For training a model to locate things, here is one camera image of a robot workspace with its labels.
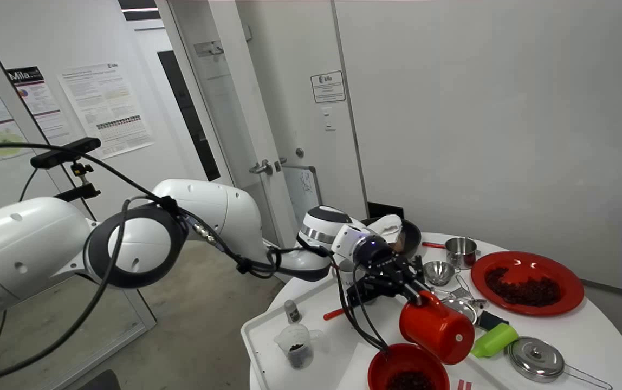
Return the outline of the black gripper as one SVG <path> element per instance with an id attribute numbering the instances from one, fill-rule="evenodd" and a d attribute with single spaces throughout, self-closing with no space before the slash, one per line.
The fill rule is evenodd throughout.
<path id="1" fill-rule="evenodd" d="M 391 257 L 369 268 L 360 268 L 352 278 L 346 290 L 348 305 L 375 302 L 376 297 L 405 297 L 408 302 L 418 302 L 425 285 L 420 273 L 410 260 L 401 257 Z"/>

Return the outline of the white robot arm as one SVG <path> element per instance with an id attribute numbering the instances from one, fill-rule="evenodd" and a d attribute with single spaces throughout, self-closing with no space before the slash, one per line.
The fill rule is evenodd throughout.
<path id="1" fill-rule="evenodd" d="M 293 244 L 278 248 L 262 235 L 255 199 L 216 182 L 163 181 L 146 205 L 104 222 L 86 220 L 65 199 L 35 198 L 0 208 L 0 312 L 70 276 L 115 289 L 150 286 L 193 239 L 247 276 L 306 283 L 332 268 L 410 260 L 420 248 L 420 231 L 398 214 L 360 222 L 332 207 L 308 208 Z"/>

